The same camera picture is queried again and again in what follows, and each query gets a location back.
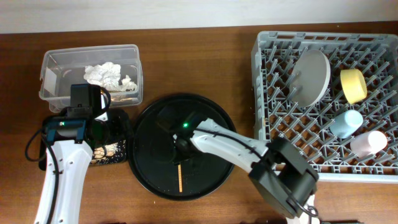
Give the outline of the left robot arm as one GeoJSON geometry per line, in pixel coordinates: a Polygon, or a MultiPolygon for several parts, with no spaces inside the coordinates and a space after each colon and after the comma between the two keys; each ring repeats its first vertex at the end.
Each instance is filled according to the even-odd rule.
{"type": "Polygon", "coordinates": [[[45,180],[35,223],[78,223],[83,185],[89,166],[124,162],[132,134],[124,110],[97,118],[73,115],[70,108],[45,119],[36,160],[45,180]]]}

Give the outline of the grey ceramic plate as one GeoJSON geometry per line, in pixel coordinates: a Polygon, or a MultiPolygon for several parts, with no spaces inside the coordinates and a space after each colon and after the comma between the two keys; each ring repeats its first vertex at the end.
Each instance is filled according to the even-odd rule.
{"type": "Polygon", "coordinates": [[[299,107],[312,106],[325,94],[331,76],[326,55],[320,50],[308,50],[297,60],[289,84],[289,100],[299,107]]]}

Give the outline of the gold foil wrapper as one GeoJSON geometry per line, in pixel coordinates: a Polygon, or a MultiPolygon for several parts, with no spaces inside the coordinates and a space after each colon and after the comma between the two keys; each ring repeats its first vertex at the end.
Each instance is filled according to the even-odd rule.
{"type": "Polygon", "coordinates": [[[132,97],[124,97],[124,96],[112,96],[111,101],[112,102],[124,102],[124,101],[133,101],[134,98],[132,97]]]}

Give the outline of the wooden chopstick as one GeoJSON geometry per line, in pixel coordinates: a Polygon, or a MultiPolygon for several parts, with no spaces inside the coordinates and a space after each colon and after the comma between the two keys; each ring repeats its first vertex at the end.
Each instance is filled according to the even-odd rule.
{"type": "Polygon", "coordinates": [[[181,164],[179,164],[177,166],[177,169],[178,169],[178,191],[180,193],[182,193],[183,192],[183,185],[182,185],[182,166],[181,166],[181,164]]]}

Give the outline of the yellow bowl with food scraps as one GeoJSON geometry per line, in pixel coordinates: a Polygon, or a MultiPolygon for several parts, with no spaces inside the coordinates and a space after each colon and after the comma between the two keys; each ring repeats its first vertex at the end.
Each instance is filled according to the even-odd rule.
{"type": "Polygon", "coordinates": [[[348,103],[355,104],[367,97],[366,82],[360,70],[342,70],[340,72],[340,81],[348,103]]]}

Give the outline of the pink plastic cup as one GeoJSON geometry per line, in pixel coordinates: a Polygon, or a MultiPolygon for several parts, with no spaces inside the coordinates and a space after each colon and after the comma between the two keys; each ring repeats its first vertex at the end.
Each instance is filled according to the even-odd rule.
{"type": "Polygon", "coordinates": [[[380,131],[368,131],[356,136],[351,142],[351,150],[358,156],[364,157],[375,154],[387,146],[387,137],[380,131]]]}

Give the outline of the pile of food scraps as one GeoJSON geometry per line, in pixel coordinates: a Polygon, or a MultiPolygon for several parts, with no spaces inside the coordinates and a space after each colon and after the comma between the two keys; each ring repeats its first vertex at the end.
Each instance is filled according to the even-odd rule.
{"type": "Polygon", "coordinates": [[[90,164],[93,166],[122,163],[126,160],[126,141],[98,147],[94,150],[90,164]]]}

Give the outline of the white napkin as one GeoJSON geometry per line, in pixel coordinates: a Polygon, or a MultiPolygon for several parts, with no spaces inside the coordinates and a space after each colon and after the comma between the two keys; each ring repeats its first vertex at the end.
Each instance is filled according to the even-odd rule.
{"type": "Polygon", "coordinates": [[[121,66],[113,62],[105,62],[102,65],[89,65],[85,67],[83,78],[92,85],[98,85],[108,91],[124,92],[135,91],[138,86],[129,75],[121,78],[121,66]]]}

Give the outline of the blue plastic cup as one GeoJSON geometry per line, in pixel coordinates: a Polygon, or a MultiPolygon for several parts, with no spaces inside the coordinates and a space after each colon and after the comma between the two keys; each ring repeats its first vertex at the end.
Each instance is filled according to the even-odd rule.
{"type": "Polygon", "coordinates": [[[363,116],[356,110],[345,111],[333,119],[330,132],[341,139],[350,137],[363,124],[363,116]]]}

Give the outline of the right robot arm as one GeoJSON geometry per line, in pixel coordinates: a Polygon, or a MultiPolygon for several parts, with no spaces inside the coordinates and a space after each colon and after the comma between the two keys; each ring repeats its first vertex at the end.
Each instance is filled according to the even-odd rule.
{"type": "Polygon", "coordinates": [[[299,223],[303,215],[308,223],[320,220],[313,204],[318,173],[288,140],[251,139],[210,118],[175,124],[168,132],[183,156],[212,154],[246,171],[262,198],[285,218],[299,223]]]}

